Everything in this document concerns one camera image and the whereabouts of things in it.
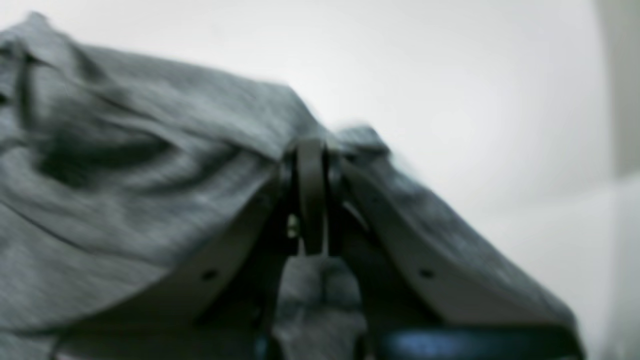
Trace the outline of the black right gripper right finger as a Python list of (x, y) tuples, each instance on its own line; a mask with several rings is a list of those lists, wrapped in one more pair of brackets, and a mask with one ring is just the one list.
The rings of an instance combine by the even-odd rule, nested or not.
[(448, 258), (441, 228), (402, 213), (391, 192), (326, 152), (330, 250), (356, 274), (367, 360), (583, 360), (573, 320)]

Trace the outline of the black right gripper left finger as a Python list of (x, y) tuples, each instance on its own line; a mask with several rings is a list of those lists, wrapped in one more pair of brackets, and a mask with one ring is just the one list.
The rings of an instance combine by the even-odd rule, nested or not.
[(322, 139), (300, 139), (222, 233), (146, 289), (71, 326), (52, 360), (283, 360), (272, 334), (283, 268), (298, 241), (325, 241)]

